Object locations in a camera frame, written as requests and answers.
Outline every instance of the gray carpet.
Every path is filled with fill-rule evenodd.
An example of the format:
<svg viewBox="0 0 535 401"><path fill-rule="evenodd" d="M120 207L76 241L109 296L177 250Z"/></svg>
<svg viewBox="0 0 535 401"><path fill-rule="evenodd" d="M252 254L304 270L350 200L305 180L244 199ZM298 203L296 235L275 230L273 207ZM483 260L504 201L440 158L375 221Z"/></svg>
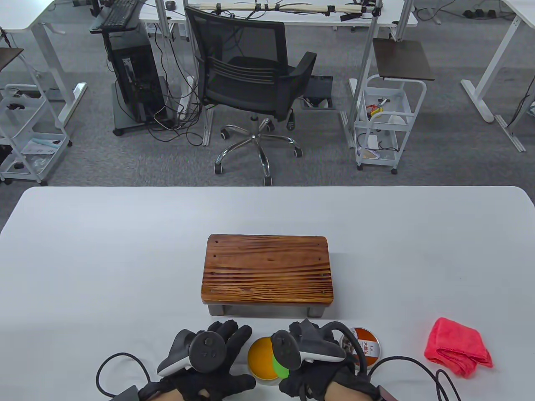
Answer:
<svg viewBox="0 0 535 401"><path fill-rule="evenodd" d="M477 82L503 38L509 22L470 21L441 14L442 25L421 22L407 38L423 43L437 80L428 85L427 97L399 165L393 176L387 167L356 169L353 153L347 149L336 114L297 111L296 129L291 133L303 148L302 159L283 144L265 145L278 186L435 186L512 185L535 198L535 119L526 117L517 135L527 152L518 153L495 122L483 122L463 91L460 80ZM225 174L213 173L216 155L227 142L217 127L222 124L247 126L247 114L216 108L215 129L207 148L194 148L184 137L171 143L155 141L146 132L115 137L111 130L110 84L115 80L105 63L102 38L90 35L88 7L58 5L44 17L68 32L51 39L72 82L86 81L84 95L67 131L74 146L65 152L50 176L51 186L256 186L262 184L262 170L256 153L243 148L225 159ZM357 76L366 31L334 32L329 27L287 27L290 62L296 64L305 51L318 53L314 73L334 75L333 97L339 108L349 104L347 79ZM20 34L17 45L35 68L46 67L33 38ZM177 49L187 49L184 42ZM524 27L515 37L504 68L486 100L494 112L509 119L535 73L535 33ZM169 62L170 81L178 72ZM15 66L0 75L0 86L29 82ZM276 124L287 132L285 124ZM21 194L31 182L0 186L0 228Z"/></svg>

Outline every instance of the white desk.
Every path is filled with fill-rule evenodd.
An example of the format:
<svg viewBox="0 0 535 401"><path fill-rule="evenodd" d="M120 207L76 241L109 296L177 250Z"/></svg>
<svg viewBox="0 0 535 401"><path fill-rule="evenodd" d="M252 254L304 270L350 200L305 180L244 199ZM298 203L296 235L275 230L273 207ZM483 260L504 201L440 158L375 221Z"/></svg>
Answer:
<svg viewBox="0 0 535 401"><path fill-rule="evenodd" d="M522 22L528 25L531 29L535 29L535 2L533 0L503 0L503 2L516 13L516 17L513 20L513 23L509 27L509 30L507 31L500 46L494 54L494 57L488 65L487 70L485 71L485 73L481 77L481 80L477 84L477 87L474 87L473 83L469 80L464 79L461 81L461 85L467 92L468 96L470 96L470 100L472 100L472 102L474 103L474 106L479 111L479 114L481 114L481 117L483 117L483 119L488 123L494 121L494 115L486 105L483 98L485 97L487 91L494 82L498 71L503 66L503 63L505 61L504 56L506 55L508 45ZM503 118L498 115L496 116L496 118L498 119L500 125L505 130L507 136L509 137L509 139L511 139L518 151L525 152L526 149L524 148L522 143L520 143L518 138L508 131Z"/></svg>
<svg viewBox="0 0 535 401"><path fill-rule="evenodd" d="M32 31L66 103L58 116L65 126L86 91L87 83L80 82L74 90L71 89L47 32L44 26L38 23L38 18L53 2L54 0L0 0L0 26L11 34Z"/></svg>
<svg viewBox="0 0 535 401"><path fill-rule="evenodd" d="M207 0L203 3L220 3L217 0ZM169 22L180 24L186 21L184 17L184 4L181 0L177 0L177 9L175 11L166 10L167 17L170 18ZM310 4L331 4L331 5L342 5L346 4L346 0L307 0L306 3ZM152 22L158 23L158 13L154 7L154 0L147 0L143 8L141 9L139 19L143 22ZM401 10L403 9L403 0L383 0L383 9L381 16L379 17L378 24L384 27L393 27L395 26L394 21L399 21ZM277 21L284 22L287 25L312 25L312 26L359 26L366 27L370 26L371 20L356 18L353 20L341 22L339 13L332 13L329 17L326 17L322 14L311 14L307 16L301 16L298 14L284 13L284 12L267 12L260 18L256 18L261 15L263 12L255 13L255 20L258 21ZM250 11L241 11L235 12L237 16L246 17L250 14ZM366 13L364 17L371 17L370 13ZM414 27L418 24L416 17L414 15L410 16L408 26Z"/></svg>
<svg viewBox="0 0 535 401"><path fill-rule="evenodd" d="M518 188L49 187L25 192L0 234L3 399L104 401L95 373L118 351L157 379L176 333L213 320L200 298L212 233L326 236L335 301L325 319L367 327L383 356L432 369L427 336L436 318L454 319L480 330L496 365L454 379L461 397L531 396L535 208ZM292 320L238 319L253 339ZM435 399L427 375L402 361L373 382L400 400ZM102 383L144 384L126 361ZM232 400L289 399L259 385Z"/></svg>
<svg viewBox="0 0 535 401"><path fill-rule="evenodd" d="M218 3L218 0L207 0L208 2ZM310 4L330 4L330 5L342 5L347 4L346 0L307 0L307 3ZM169 20L169 23L171 24L185 24L186 18L184 16L184 4L181 0L176 1L177 9L174 11L166 10L167 18ZM396 24L395 21L399 21L401 16L401 11L403 10L403 0L383 0L383 8L381 10L381 15L378 19L377 28L374 32L374 37L377 36L379 32L379 27L389 27L394 28ZM263 12L258 12L255 14L255 16L262 15ZM242 11L242 12L235 12L237 16L240 17L246 17L250 14L248 11ZM292 13L284 13L284 12L267 12L264 15L262 15L258 20L263 21L277 21L277 22L284 22L286 25L307 25L307 26L346 26L346 27L369 27L371 25L371 13L364 14L365 18L356 18L353 20L342 22L340 21L340 14L339 13L332 13L329 17L326 17L322 14L311 14L311 15L298 15L298 14L292 14ZM143 5L143 8L140 12L140 21L147 22L147 23L158 23L158 12L155 8L155 1L154 0L147 0L146 3ZM415 27L418 24L418 21L416 17L411 13L409 17L409 21L407 23L408 27ZM372 55L368 58L368 62L366 64L365 69L365 76L369 75L370 65L371 65L371 59L373 58ZM351 94L355 93L355 89L357 87L357 80L354 78L349 79L349 87L351 89ZM182 85L182 92L187 91L187 86ZM342 122L345 124L345 121L347 121L347 115L345 111L340 112L342 117ZM207 112L207 119L205 123L205 130L204 130L204 140L203 144L208 145L210 141L210 131L211 131L211 120L213 116L213 110L209 110ZM347 136L347 142L348 146L350 148L353 148L355 146L355 141L353 138L349 135Z"/></svg>

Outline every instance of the green sponge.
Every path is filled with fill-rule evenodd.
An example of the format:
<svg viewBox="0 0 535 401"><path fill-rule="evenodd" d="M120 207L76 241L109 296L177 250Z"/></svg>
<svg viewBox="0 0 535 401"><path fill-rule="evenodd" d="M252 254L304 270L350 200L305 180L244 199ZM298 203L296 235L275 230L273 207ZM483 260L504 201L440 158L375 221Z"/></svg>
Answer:
<svg viewBox="0 0 535 401"><path fill-rule="evenodd" d="M277 376L279 376L281 379L285 379L290 375L290 371L278 363L275 359L275 356L273 356L273 369L275 370Z"/></svg>

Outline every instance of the computer tower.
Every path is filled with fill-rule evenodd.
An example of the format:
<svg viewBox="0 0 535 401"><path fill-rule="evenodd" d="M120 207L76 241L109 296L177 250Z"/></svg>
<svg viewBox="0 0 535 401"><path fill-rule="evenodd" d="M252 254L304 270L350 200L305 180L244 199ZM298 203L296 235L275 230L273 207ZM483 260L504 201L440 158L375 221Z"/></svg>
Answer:
<svg viewBox="0 0 535 401"><path fill-rule="evenodd" d="M109 58L128 112L136 122L174 119L165 107L165 96L158 78L149 37L144 24L136 30L110 33Z"/></svg>

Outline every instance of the keyboard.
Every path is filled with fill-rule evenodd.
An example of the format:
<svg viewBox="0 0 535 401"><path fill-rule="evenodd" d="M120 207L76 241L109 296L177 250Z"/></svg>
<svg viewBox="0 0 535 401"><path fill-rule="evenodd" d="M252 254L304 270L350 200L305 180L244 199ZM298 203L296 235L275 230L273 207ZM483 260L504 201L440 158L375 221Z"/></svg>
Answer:
<svg viewBox="0 0 535 401"><path fill-rule="evenodd" d="M139 0L115 0L106 21L101 25L103 30L124 29L134 14Z"/></svg>

